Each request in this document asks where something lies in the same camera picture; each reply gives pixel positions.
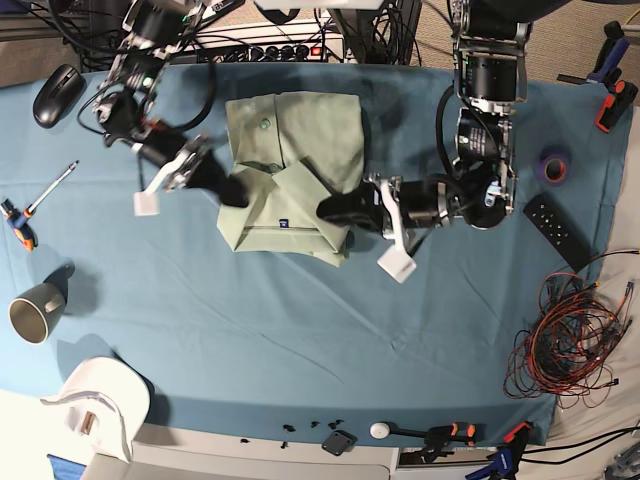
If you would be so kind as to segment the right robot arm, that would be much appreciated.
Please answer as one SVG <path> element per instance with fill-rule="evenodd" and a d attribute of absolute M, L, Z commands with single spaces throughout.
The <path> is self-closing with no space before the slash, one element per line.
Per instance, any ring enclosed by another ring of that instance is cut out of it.
<path fill-rule="evenodd" d="M 92 111 L 102 128 L 107 147 L 126 144 L 144 162 L 158 168 L 150 181 L 143 180 L 134 194 L 137 216 L 159 211 L 157 192 L 204 189 L 224 205 L 248 205 L 241 181 L 225 172 L 215 160 L 209 138 L 190 137 L 209 115 L 216 94 L 216 72 L 207 61 L 208 84 L 201 111 L 182 125 L 151 116 L 162 75 L 173 57 L 197 42 L 209 1 L 134 1 L 123 21 L 126 36 L 101 84 Z"/>

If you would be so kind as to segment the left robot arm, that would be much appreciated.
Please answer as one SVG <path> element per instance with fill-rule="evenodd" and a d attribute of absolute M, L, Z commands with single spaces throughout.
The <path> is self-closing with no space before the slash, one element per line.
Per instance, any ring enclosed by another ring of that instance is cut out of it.
<path fill-rule="evenodd" d="M 421 181 L 371 174 L 353 191 L 320 202 L 320 219 L 389 237 L 445 227 L 456 218 L 487 230 L 513 212 L 511 115 L 527 95 L 532 26 L 501 18 L 486 1 L 450 1 L 447 8 L 455 76 L 435 114 L 443 173 Z"/>

